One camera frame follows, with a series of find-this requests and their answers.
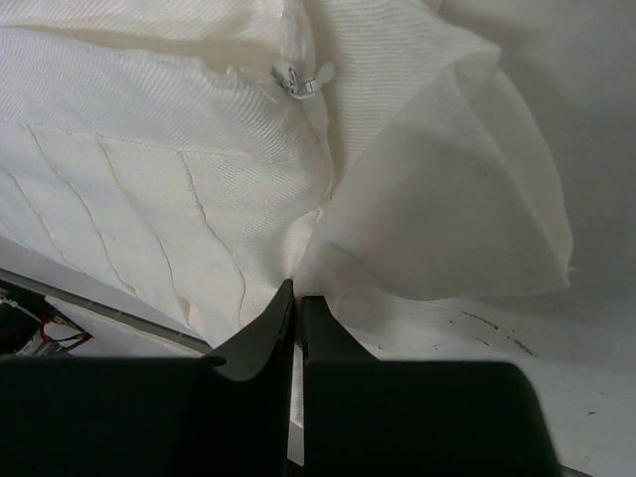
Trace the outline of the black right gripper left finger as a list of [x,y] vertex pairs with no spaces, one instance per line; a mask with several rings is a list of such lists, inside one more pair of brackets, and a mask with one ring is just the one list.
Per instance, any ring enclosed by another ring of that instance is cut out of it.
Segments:
[[200,358],[1,363],[5,476],[282,476],[294,293]]

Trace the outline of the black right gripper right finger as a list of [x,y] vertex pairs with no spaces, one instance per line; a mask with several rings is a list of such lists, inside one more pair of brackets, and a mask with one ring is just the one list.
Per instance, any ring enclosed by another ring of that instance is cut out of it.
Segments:
[[530,381],[515,365],[382,361],[321,297],[300,305],[309,476],[558,476]]

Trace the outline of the white fabric skirt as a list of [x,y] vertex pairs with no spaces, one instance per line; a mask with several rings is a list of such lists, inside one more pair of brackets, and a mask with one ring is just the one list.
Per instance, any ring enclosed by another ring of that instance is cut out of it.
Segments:
[[343,322],[564,289],[500,59],[420,1],[5,1],[1,235],[213,346],[285,279]]

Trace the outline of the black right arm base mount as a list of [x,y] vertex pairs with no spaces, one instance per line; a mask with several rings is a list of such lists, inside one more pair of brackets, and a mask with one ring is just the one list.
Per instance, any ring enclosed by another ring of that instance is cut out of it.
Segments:
[[92,336],[42,295],[1,289],[1,357],[69,354]]

